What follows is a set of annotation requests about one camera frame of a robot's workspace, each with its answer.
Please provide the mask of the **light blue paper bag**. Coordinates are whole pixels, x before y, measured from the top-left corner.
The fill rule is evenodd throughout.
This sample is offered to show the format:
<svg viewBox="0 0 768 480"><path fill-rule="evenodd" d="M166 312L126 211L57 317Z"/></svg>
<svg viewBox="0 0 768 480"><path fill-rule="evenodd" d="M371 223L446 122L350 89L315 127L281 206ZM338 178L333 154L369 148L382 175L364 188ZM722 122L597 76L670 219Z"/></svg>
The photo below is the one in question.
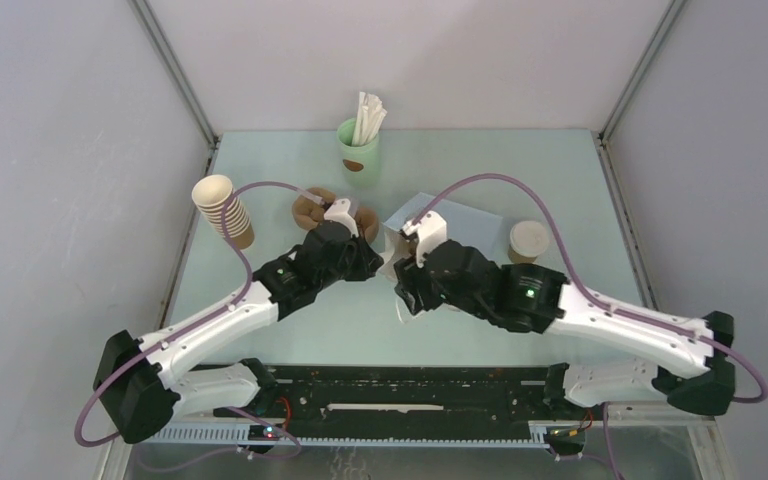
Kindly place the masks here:
<svg viewBox="0 0 768 480"><path fill-rule="evenodd" d="M418 271L418 240L415 237L406 238L402 234L402 228L410 224L433 199L431 194L417 193L382 223L384 250L381 256L384 265L379 269L379 273L396 285L402 284L398 278L400 270L404 272L405 279L409 274ZM473 247L485 258L492 259L503 227L501 216L450 200L441 200L431 212L446 223L445 233L448 240Z"/></svg>

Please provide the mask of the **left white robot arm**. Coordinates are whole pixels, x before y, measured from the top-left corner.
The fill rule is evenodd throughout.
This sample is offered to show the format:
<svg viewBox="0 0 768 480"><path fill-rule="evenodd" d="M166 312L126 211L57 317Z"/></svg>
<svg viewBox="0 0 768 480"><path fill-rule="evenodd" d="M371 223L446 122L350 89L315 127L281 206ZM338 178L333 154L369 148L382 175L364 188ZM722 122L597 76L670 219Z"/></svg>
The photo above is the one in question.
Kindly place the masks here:
<svg viewBox="0 0 768 480"><path fill-rule="evenodd" d="M277 382L257 359L200 369L214 352L312 304L338 281L363 282L383 258L342 224L326 221L287 253L264 263L244 285L202 312L165 330L133 338L123 330L105 345L94 387L119 435L145 441L172 419L242 407L264 416Z"/></svg>

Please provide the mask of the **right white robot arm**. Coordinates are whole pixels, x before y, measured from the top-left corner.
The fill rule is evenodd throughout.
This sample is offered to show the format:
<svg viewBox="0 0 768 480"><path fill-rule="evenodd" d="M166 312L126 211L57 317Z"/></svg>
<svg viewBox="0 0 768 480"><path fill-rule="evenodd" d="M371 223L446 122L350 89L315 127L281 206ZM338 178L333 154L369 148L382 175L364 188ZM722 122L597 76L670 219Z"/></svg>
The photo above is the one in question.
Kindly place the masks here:
<svg viewBox="0 0 768 480"><path fill-rule="evenodd" d="M499 265L454 240L423 261L404 256L388 267L396 294L414 316L447 305L508 332L578 337L631 354L603 365L549 366L541 402L553 417L605 402L654 400L691 414L720 416L736 400L736 368L712 345L732 341L734 321L728 314L689 319L689 333L682 335L674 321L665 327L640 321L642 309L624 303L598 307L562 272L535 264Z"/></svg>

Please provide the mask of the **green cup holder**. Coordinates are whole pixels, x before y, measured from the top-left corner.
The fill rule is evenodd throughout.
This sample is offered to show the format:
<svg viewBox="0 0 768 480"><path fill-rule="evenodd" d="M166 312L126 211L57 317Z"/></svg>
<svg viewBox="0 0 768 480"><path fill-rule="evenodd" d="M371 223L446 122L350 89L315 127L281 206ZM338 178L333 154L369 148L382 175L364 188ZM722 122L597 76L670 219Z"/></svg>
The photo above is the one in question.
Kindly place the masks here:
<svg viewBox="0 0 768 480"><path fill-rule="evenodd" d="M377 135L367 144L354 146L351 141L355 124L355 118L347 119L336 131L341 170L351 186L371 188L378 183L381 177L380 136Z"/></svg>

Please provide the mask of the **stack of brown paper cups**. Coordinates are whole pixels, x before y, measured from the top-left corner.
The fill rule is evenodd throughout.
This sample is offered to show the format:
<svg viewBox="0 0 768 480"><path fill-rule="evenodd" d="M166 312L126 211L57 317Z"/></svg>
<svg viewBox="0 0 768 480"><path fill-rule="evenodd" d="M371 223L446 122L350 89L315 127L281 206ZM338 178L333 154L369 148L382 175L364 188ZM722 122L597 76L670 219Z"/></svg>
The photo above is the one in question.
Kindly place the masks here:
<svg viewBox="0 0 768 480"><path fill-rule="evenodd" d="M214 174L193 186L191 199L219 235L227 236L238 250L245 250L254 243L255 232L247 208L234 192L227 176Z"/></svg>

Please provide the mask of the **white wrapped straws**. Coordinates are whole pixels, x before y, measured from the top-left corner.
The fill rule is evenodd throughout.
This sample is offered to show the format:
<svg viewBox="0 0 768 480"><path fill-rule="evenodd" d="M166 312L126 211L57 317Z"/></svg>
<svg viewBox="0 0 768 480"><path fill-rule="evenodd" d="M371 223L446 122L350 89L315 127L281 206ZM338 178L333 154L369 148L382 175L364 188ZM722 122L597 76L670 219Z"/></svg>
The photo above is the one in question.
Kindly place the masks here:
<svg viewBox="0 0 768 480"><path fill-rule="evenodd" d="M377 137L386 115L387 110L379 96L361 91L350 145L360 147L371 143Z"/></svg>

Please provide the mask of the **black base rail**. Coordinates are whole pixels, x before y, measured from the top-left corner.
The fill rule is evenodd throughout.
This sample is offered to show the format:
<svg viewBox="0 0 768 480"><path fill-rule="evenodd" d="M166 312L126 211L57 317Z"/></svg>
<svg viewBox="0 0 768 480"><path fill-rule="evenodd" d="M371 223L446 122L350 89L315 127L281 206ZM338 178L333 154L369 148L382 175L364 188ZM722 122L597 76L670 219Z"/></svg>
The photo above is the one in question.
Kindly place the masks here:
<svg viewBox="0 0 768 480"><path fill-rule="evenodd" d="M266 379L249 412L307 442L540 442L538 425L592 427L602 418L601 407L549 387L545 367L241 363Z"/></svg>

